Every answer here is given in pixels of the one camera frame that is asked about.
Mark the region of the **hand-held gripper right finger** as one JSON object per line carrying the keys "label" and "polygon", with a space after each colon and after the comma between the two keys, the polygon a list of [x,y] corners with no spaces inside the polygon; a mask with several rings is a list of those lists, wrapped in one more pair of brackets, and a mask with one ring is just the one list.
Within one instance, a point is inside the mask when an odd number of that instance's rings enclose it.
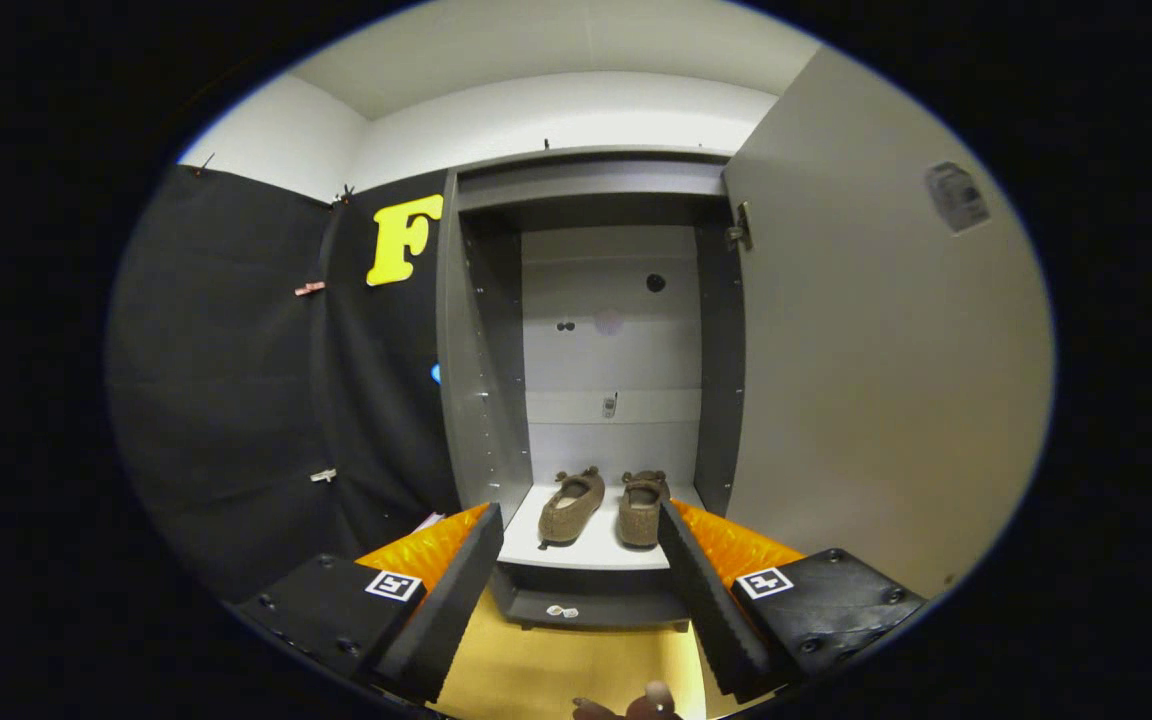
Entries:
{"label": "hand-held gripper right finger", "polygon": [[927,602],[849,551],[805,555],[679,500],[658,539],[719,689],[741,703],[840,673]]}

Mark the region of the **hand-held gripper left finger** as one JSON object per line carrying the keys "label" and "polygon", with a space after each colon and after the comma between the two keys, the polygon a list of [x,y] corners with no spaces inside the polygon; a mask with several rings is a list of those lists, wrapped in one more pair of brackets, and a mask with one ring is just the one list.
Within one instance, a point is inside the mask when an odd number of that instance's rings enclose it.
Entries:
{"label": "hand-held gripper left finger", "polygon": [[262,638],[353,691],[439,700],[503,543],[480,503],[358,559],[319,553],[234,602]]}

